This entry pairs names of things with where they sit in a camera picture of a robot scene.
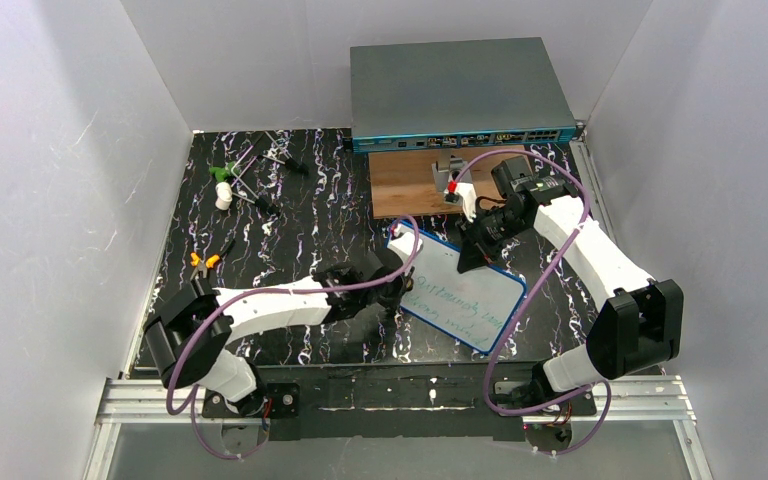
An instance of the metal frame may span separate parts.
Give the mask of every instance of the metal frame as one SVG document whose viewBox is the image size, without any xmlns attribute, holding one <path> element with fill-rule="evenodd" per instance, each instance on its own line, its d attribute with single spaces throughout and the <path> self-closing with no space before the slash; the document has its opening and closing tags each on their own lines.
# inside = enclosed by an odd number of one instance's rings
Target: metal frame
<svg viewBox="0 0 768 480">
<path fill-rule="evenodd" d="M 585 188 L 593 192 L 594 208 L 592 215 L 602 225 L 605 233 L 616 242 L 613 225 L 601 195 L 599 180 L 593 168 L 592 158 L 587 146 L 580 141 L 570 142 L 573 159 Z M 151 297 L 146 299 L 148 307 Z M 124 377 L 136 358 L 142 338 L 142 330 L 136 329 L 131 348 L 123 367 Z M 687 470 L 692 480 L 713 478 L 705 452 L 696 432 L 696 414 L 690 404 L 687 391 L 681 377 L 677 375 L 628 376 L 611 382 L 611 409 L 606 421 L 671 421 L 675 426 L 676 438 L 684 455 Z M 596 415 L 574 416 L 573 422 L 595 422 L 605 406 L 605 388 L 597 385 L 592 394 L 596 403 Z M 175 404 L 179 405 L 189 395 L 189 389 L 176 390 Z M 204 401 L 204 389 L 199 389 L 196 397 L 196 412 L 201 414 Z M 546 416 L 525 416 L 523 423 L 546 423 Z M 85 479 L 105 479 L 110 472 L 120 428 L 126 423 L 170 424 L 188 423 L 189 415 L 170 416 L 166 412 L 166 389 L 159 380 L 108 380 L 96 419 L 96 430 L 92 449 L 84 471 Z M 200 423 L 224 423 L 233 425 L 257 425 L 260 419 L 204 419 Z"/>
</svg>

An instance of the blue-framed whiteboard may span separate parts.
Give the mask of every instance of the blue-framed whiteboard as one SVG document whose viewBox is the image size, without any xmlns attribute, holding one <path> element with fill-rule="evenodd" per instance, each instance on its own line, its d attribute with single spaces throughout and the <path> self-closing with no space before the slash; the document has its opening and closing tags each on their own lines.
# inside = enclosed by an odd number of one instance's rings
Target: blue-framed whiteboard
<svg viewBox="0 0 768 480">
<path fill-rule="evenodd" d="M 525 282 L 495 266 L 458 273 L 460 251 L 420 233 L 413 290 L 402 297 L 402 309 L 481 353 L 490 352 L 525 299 Z"/>
</svg>

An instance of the cable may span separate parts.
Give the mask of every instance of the cable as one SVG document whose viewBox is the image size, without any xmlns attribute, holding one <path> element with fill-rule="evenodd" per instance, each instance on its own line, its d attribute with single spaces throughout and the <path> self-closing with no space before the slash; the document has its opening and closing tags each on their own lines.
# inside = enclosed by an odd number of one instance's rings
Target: cable
<svg viewBox="0 0 768 480">
<path fill-rule="evenodd" d="M 548 158 L 538 153 L 524 152 L 522 150 L 514 150 L 514 149 L 493 150 L 487 153 L 483 153 L 475 157 L 474 159 L 472 159 L 472 161 L 470 161 L 464 168 L 462 168 L 461 172 L 458 174 L 457 178 L 455 178 L 453 183 L 457 184 L 457 182 L 460 181 L 461 177 L 463 177 L 466 174 L 466 172 L 470 168 L 472 168 L 472 166 L 475 165 L 476 163 L 480 162 L 481 160 L 484 160 L 485 158 L 491 157 L 493 155 L 501 155 L 501 154 L 527 155 L 529 157 L 535 158 L 537 160 L 540 160 L 542 162 L 549 164 L 558 173 L 566 177 L 566 179 L 569 180 L 570 183 L 572 183 L 581 193 L 582 202 L 584 203 L 584 209 L 581 212 L 581 218 L 579 219 L 578 223 L 583 224 L 584 221 L 587 220 L 587 217 L 590 214 L 590 194 L 587 192 L 587 190 L 584 188 L 581 182 L 579 182 L 578 179 L 575 178 L 571 173 L 561 168 L 560 165 L 556 164 L 555 162 L 549 160 Z M 567 252 L 567 250 L 569 250 L 570 246 L 575 241 L 576 237 L 578 237 L 578 234 L 580 232 L 581 232 L 580 229 L 573 230 L 572 234 L 567 238 L 564 244 L 561 245 L 561 248 L 558 249 L 558 252 L 552 258 L 552 261 L 549 262 L 549 265 L 546 267 L 545 270 L 543 270 L 543 273 L 534 283 L 534 286 L 531 289 L 532 292 L 535 292 L 535 293 L 539 292 L 540 289 L 543 288 L 543 285 L 546 283 L 546 280 L 549 278 L 549 275 L 551 275 L 552 272 L 554 272 L 555 269 L 558 267 L 558 265 L 561 263 L 561 259 L 563 258 L 564 254 Z M 589 388 L 591 388 L 590 385 L 584 385 L 576 388 L 575 390 L 567 392 L 566 394 L 561 395 L 560 397 L 554 400 L 550 400 L 540 405 L 535 405 L 535 406 L 526 407 L 526 408 L 518 408 L 518 409 L 502 408 L 496 405 L 495 403 L 493 403 L 493 401 L 490 399 L 490 381 L 492 380 L 493 370 L 495 369 L 496 364 L 499 362 L 499 355 L 502 353 L 502 348 L 507 343 L 508 338 L 510 338 L 511 335 L 513 335 L 514 330 L 516 330 L 517 324 L 522 319 L 523 315 L 525 314 L 525 311 L 528 309 L 528 307 L 531 305 L 531 302 L 536 297 L 537 295 L 526 296 L 525 301 L 520 304 L 520 306 L 511 316 L 511 321 L 508 322 L 508 326 L 502 332 L 502 335 L 499 337 L 499 340 L 496 341 L 496 346 L 493 348 L 493 351 L 490 353 L 489 363 L 487 364 L 487 369 L 484 372 L 484 382 L 482 386 L 484 403 L 486 403 L 491 410 L 493 410 L 494 412 L 500 415 L 521 416 L 529 413 L 538 412 L 548 406 L 556 405 L 560 402 L 563 402 L 564 400 L 568 400 L 578 395 L 581 395 L 582 393 L 586 392 Z M 593 435 L 596 433 L 596 431 L 599 430 L 599 427 L 602 425 L 602 422 L 604 421 L 605 416 L 607 416 L 608 414 L 608 407 L 611 404 L 610 386 L 608 385 L 607 381 L 603 383 L 605 384 L 608 390 L 608 401 L 605 403 L 605 410 L 602 412 L 602 417 L 599 418 L 599 421 L 596 422 L 596 425 L 593 427 L 593 430 L 586 437 L 584 437 L 584 439 L 581 442 L 578 442 L 574 447 L 570 447 L 566 450 L 562 450 L 559 453 L 569 453 L 577 450 L 582 445 L 584 445 L 584 443 L 589 441 L 593 437 Z"/>
<path fill-rule="evenodd" d="M 419 226 L 416 223 L 416 219 L 414 219 L 410 215 L 402 215 L 399 218 L 397 218 L 391 225 L 390 225 L 390 231 L 392 232 L 396 225 L 399 224 L 402 220 L 408 220 L 411 224 L 411 227 L 413 228 L 414 233 L 414 240 L 413 240 L 413 248 L 411 249 L 411 253 L 408 256 L 407 261 L 396 271 L 389 275 L 385 275 L 384 277 L 381 277 L 377 280 L 372 280 L 369 282 L 363 282 L 363 283 L 355 283 L 352 285 L 340 285 L 337 287 L 325 287 L 325 288 L 313 288 L 313 289 L 302 289 L 302 290 L 293 290 L 290 291 L 286 288 L 274 288 L 274 287 L 266 287 L 266 288 L 258 288 L 254 290 L 247 290 L 227 302 L 223 303 L 219 306 L 216 310 L 213 311 L 205 320 L 202 322 L 201 325 L 196 329 L 196 331 L 193 333 L 193 335 L 190 337 L 190 340 L 187 342 L 187 344 L 184 346 L 184 350 L 181 351 L 181 355 L 178 357 L 178 361 L 175 363 L 175 368 L 172 370 L 172 376 L 169 379 L 169 385 L 167 386 L 166 390 L 166 411 L 169 412 L 170 415 L 178 415 L 181 412 L 184 411 L 184 409 L 187 408 L 187 405 L 191 405 L 190 409 L 190 420 L 193 424 L 193 431 L 196 434 L 196 437 L 198 438 L 199 443 L 201 446 L 207 450 L 211 455 L 222 458 L 226 460 L 236 460 L 240 458 L 245 458 L 252 453 L 258 451 L 266 442 L 259 444 L 254 449 L 250 450 L 249 452 L 246 452 L 245 454 L 238 454 L 234 456 L 230 456 L 224 453 L 217 452 L 214 450 L 210 445 L 207 444 L 207 441 L 205 441 L 204 437 L 201 435 L 201 431 L 198 428 L 198 422 L 196 422 L 196 415 L 195 415 L 195 398 L 196 393 L 198 392 L 199 385 L 194 384 L 193 389 L 190 392 L 190 394 L 187 396 L 186 400 L 184 400 L 184 403 L 182 403 L 179 407 L 175 407 L 172 405 L 173 395 L 175 391 L 175 387 L 178 385 L 178 378 L 181 376 L 181 370 L 184 368 L 184 364 L 187 361 L 187 358 L 189 358 L 190 354 L 193 351 L 193 348 L 195 347 L 196 343 L 199 341 L 199 339 L 204 335 L 204 332 L 207 331 L 207 329 L 210 328 L 211 325 L 216 321 L 217 318 L 219 318 L 220 315 L 225 311 L 226 308 L 230 307 L 231 305 L 237 303 L 238 301 L 250 297 L 252 295 L 258 295 L 262 293 L 270 293 L 270 294 L 294 294 L 294 295 L 309 295 L 314 293 L 334 293 L 334 292 L 346 292 L 351 290 L 363 290 L 366 288 L 372 288 L 377 287 L 379 285 L 383 285 L 385 283 L 392 282 L 396 278 L 398 278 L 400 275 L 405 273 L 410 267 L 411 264 L 413 264 L 413 261 L 416 259 L 416 255 L 419 253 Z"/>
</svg>

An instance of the orange handle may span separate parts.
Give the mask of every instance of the orange handle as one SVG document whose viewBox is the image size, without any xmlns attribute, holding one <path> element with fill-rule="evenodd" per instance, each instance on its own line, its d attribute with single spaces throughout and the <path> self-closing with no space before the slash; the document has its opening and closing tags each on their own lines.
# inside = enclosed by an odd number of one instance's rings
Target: orange handle
<svg viewBox="0 0 768 480">
<path fill-rule="evenodd" d="M 213 268 L 213 266 L 216 265 L 217 263 L 219 263 L 219 255 L 214 255 L 214 256 L 208 258 L 207 261 L 204 262 L 204 265 L 207 268 Z"/>
</svg>

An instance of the robotic arm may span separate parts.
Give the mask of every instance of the robotic arm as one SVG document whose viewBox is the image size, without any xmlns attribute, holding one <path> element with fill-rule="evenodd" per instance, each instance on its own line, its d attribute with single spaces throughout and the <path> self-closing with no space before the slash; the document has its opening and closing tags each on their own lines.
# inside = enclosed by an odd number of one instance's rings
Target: robotic arm
<svg viewBox="0 0 768 480">
<path fill-rule="evenodd" d="M 318 290 L 351 285 L 385 277 L 408 259 L 414 245 L 410 228 L 398 225 L 385 249 L 368 252 L 353 264 L 336 265 L 286 285 L 290 291 Z M 378 303 L 395 313 L 402 295 L 412 287 L 412 270 L 377 287 L 299 295 L 256 295 L 228 307 L 224 315 L 196 343 L 183 365 L 175 388 L 198 383 L 225 397 L 241 416 L 257 412 L 264 403 L 266 386 L 246 359 L 225 346 L 253 333 L 292 325 L 322 325 L 354 317 Z M 163 386 L 168 388 L 181 352 L 204 317 L 244 290 L 213 289 L 207 278 L 195 277 L 176 293 L 143 327 Z"/>
<path fill-rule="evenodd" d="M 564 256 L 596 305 L 601 306 L 584 345 L 538 363 L 530 384 L 494 400 L 517 408 L 544 403 L 576 387 L 675 358 L 679 352 L 684 296 L 672 280 L 655 281 L 628 259 L 592 218 L 579 225 L 577 191 L 556 177 L 531 175 L 523 157 L 492 170 L 504 205 L 482 209 L 474 188 L 458 183 L 447 201 L 463 199 L 465 219 L 460 273 L 499 258 L 506 240 L 534 228 L 555 248 L 581 232 Z"/>
</svg>

